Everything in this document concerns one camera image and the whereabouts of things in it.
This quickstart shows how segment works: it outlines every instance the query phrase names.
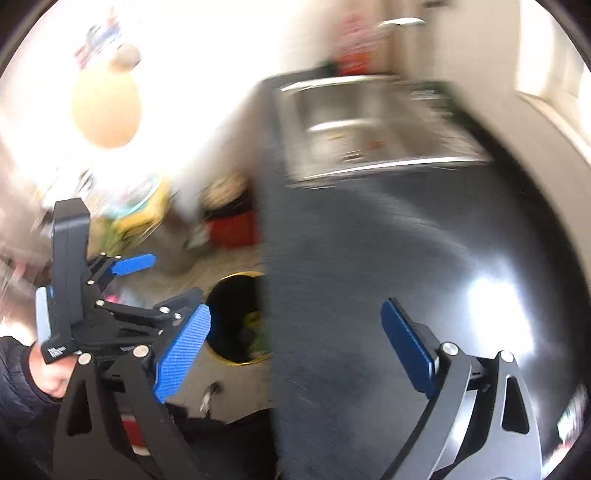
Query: human hand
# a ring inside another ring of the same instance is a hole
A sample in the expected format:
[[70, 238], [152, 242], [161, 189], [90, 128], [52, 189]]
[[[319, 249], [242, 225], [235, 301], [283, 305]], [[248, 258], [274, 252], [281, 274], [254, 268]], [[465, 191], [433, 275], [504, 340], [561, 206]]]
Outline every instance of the human hand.
[[53, 398], [63, 398], [66, 395], [76, 362], [77, 358], [71, 355], [47, 365], [41, 356], [39, 342], [33, 344], [29, 353], [29, 370], [35, 385]]

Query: black countertop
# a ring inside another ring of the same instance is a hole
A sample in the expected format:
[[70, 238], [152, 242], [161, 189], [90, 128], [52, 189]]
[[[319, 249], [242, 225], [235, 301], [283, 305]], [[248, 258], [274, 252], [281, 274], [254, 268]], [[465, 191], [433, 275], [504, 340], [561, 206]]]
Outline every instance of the black countertop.
[[[468, 354], [512, 351], [550, 450], [580, 381], [589, 315], [554, 214], [468, 117], [493, 164], [382, 173], [325, 189], [288, 186], [275, 90], [315, 76], [262, 84], [264, 262], [286, 476], [378, 479], [414, 428], [427, 400], [381, 328], [381, 304], [392, 296]], [[460, 440], [442, 461], [451, 462]]]

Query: silver screw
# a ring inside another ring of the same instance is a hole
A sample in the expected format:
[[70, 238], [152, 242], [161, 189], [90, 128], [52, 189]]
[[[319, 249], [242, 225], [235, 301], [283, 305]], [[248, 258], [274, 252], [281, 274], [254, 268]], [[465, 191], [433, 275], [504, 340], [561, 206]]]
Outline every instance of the silver screw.
[[460, 349], [457, 347], [457, 345], [455, 343], [451, 343], [451, 342], [445, 342], [442, 346], [441, 349], [447, 353], [448, 355], [457, 355], [458, 352], [460, 351]]
[[503, 350], [501, 352], [501, 358], [505, 362], [507, 362], [508, 364], [510, 364], [515, 359], [515, 357], [513, 356], [513, 354], [511, 352], [508, 352], [507, 350]]
[[150, 349], [147, 345], [138, 345], [134, 348], [134, 356], [137, 358], [143, 358], [150, 352]]
[[92, 360], [92, 355], [89, 353], [83, 353], [78, 357], [78, 363], [80, 365], [88, 365]]

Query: white wall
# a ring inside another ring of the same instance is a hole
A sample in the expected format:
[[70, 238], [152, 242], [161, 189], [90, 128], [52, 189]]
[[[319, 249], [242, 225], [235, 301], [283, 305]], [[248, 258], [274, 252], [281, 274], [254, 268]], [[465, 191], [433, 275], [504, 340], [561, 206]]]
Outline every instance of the white wall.
[[[339, 9], [350, 0], [59, 0], [39, 20], [0, 79], [0, 135], [40, 183], [61, 162], [103, 178], [161, 170], [190, 213], [199, 190], [229, 164], [258, 157], [253, 87], [329, 58]], [[73, 125], [73, 54], [114, 5], [142, 61], [135, 138], [116, 150], [88, 144]], [[379, 0], [359, 0], [368, 21]]]
[[516, 156], [561, 217], [591, 284], [591, 167], [515, 91], [519, 0], [453, 0], [431, 13], [434, 70]]

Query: stainless steel sink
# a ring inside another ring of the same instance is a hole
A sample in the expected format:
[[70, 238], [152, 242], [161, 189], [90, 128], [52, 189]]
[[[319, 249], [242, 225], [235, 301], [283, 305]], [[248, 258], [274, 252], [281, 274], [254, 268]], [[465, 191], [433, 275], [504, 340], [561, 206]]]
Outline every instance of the stainless steel sink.
[[433, 96], [413, 93], [392, 76], [336, 77], [282, 88], [278, 102], [291, 178], [488, 160], [473, 139], [430, 108]]

